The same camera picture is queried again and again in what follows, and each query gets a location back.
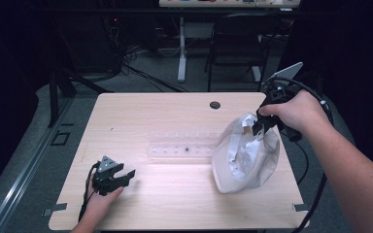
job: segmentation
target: table leg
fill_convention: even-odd
[[[259,82],[261,79],[261,72],[259,71],[259,66],[253,66],[253,76],[254,76],[254,81]]]
[[[183,83],[186,80],[187,55],[186,55],[186,37],[184,28],[184,18],[180,20],[180,66],[178,68],[178,82]]]

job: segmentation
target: black cable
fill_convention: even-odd
[[[59,38],[62,40],[62,42],[64,43],[65,47],[67,48],[67,50],[69,51],[69,53],[71,55],[74,56],[74,58],[80,62],[84,68],[90,72],[90,73],[93,73],[93,71],[81,60],[80,57],[77,56],[77,54],[75,53],[75,50],[74,48],[68,43],[68,41],[66,40],[66,38],[63,36],[63,34],[60,32],[60,29],[59,29],[59,26],[58,24],[55,22],[54,19],[51,20],[51,25],[52,25],[52,28],[55,30],[55,32],[57,33],[57,35],[59,36]],[[96,82],[100,82],[100,81],[106,81],[106,80],[109,80],[111,78],[113,78],[114,76],[116,76],[117,74],[119,73],[119,67],[117,66],[117,64],[114,66],[114,69],[113,71],[111,71],[110,73],[108,74],[105,74],[104,76],[102,77],[98,77],[98,78],[94,78],[94,79],[90,79],[93,83],[96,83]]]
[[[281,77],[270,78],[265,83],[269,83],[269,82],[272,82],[272,81],[285,81],[285,82],[289,82],[291,84],[298,85],[302,89],[308,91],[310,94],[312,94],[320,102],[323,111],[325,112],[326,116],[329,119],[329,122],[331,122],[331,124],[334,125],[333,118],[332,118],[332,113],[331,113],[331,110],[329,109],[329,105],[313,89],[311,89],[310,87],[308,87],[307,85],[305,85],[305,84],[303,84],[301,82],[298,82],[298,81],[295,81],[295,80],[291,80],[291,79],[287,79],[287,78],[281,78]]]
[[[148,83],[150,83],[151,85],[155,86],[156,89],[160,90],[160,92],[165,92],[163,91],[163,89],[161,89],[159,86],[157,86],[155,83],[153,83],[152,81],[150,81],[149,79],[145,79]]]
[[[305,151],[305,149],[303,149],[301,147],[301,145],[299,145],[297,142],[294,142],[302,151],[302,153],[304,154],[304,157],[305,157],[305,170],[304,170],[304,173],[302,174],[301,178],[296,182],[297,185],[300,185],[302,183],[302,181],[305,179],[305,177],[307,176],[307,173],[308,173],[308,170],[310,169],[310,159],[308,158],[308,154],[307,152]]]
[[[298,228],[296,228],[294,231],[292,231],[292,233],[297,233],[297,232],[300,232],[301,230],[303,230],[305,228],[305,225],[308,223],[308,221],[313,216],[314,212],[317,209],[318,204],[320,203],[320,199],[321,199],[321,195],[322,195],[322,192],[323,192],[323,188],[325,187],[325,183],[326,183],[326,175],[325,175],[325,173],[322,173],[321,182],[320,182],[320,185],[318,187],[317,194],[316,194],[316,197],[314,199],[313,205],[311,206],[311,209],[308,211],[307,215],[304,217],[304,219],[302,220],[302,222],[298,226]]]
[[[98,170],[98,167],[99,167],[99,164],[100,162],[97,162],[95,164],[92,165],[92,167],[90,168],[89,170],[89,173],[87,174],[87,178],[86,178],[86,181],[85,181],[85,194],[84,194],[84,202],[83,204],[81,205],[81,210],[80,210],[80,215],[78,217],[78,221],[81,220],[81,218],[84,216],[84,213],[86,211],[86,205],[87,205],[87,202],[89,201],[90,197],[92,197],[93,195],[93,192],[90,194],[89,198],[87,198],[87,192],[89,191],[89,183],[90,183],[90,179],[91,179],[91,176],[92,176],[92,171],[93,169],[96,168],[96,170]]]
[[[151,81],[154,81],[156,83],[159,83],[159,84],[161,84],[163,86],[166,86],[166,87],[168,87],[168,88],[170,88],[170,89],[172,89],[172,90],[174,90],[176,92],[188,92],[188,90],[186,90],[185,88],[183,88],[181,86],[174,85],[174,84],[162,81],[160,79],[157,79],[157,78],[155,78],[155,77],[153,77],[153,76],[151,76],[149,74],[146,74],[146,73],[144,73],[144,72],[142,72],[140,70],[137,70],[137,69],[135,69],[135,68],[133,68],[133,67],[127,65],[127,64],[123,64],[123,66],[126,67],[130,72],[132,72],[132,73],[134,73],[134,74],[136,74],[138,76],[141,76],[141,77],[143,77],[143,78],[145,78],[147,80],[151,80]]]

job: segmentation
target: clear plastic bag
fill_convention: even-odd
[[[252,132],[256,116],[234,119],[214,149],[214,178],[221,193],[237,192],[263,185],[274,173],[280,154],[280,140],[271,129],[261,140]]]

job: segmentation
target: human hand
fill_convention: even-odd
[[[92,187],[92,179],[93,174],[89,179],[85,213],[72,232],[93,232],[95,227],[108,213],[112,203],[123,192],[123,187],[119,187],[115,191],[108,193],[106,196],[102,196],[99,193],[94,192],[95,189]]]
[[[318,100],[305,90],[299,91],[286,103],[266,105],[259,109],[259,113],[278,116],[285,125],[302,134],[313,125],[330,125]]]
[[[102,219],[106,213],[108,213],[112,203],[120,196],[123,192],[123,187],[119,187],[113,192],[108,193],[106,196],[102,196],[99,193],[94,192],[92,187],[93,175],[89,180],[89,187],[87,192],[86,200],[88,200],[86,205],[86,213],[90,213],[92,216],[96,216]]]

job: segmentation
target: table top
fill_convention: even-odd
[[[284,146],[271,178],[261,187],[238,193],[218,191],[211,156],[154,156],[151,135],[194,135],[217,139],[236,117],[254,113],[262,93],[106,93],[94,106],[57,204],[50,228],[68,230],[77,224],[90,167],[104,155],[124,169],[136,169],[130,185],[99,225],[102,230],[193,230],[296,228],[305,213],[293,204],[303,200]],[[217,101],[220,108],[210,103]],[[190,141],[196,146],[197,141]]]
[[[298,8],[301,0],[159,0],[160,7],[181,8]]]

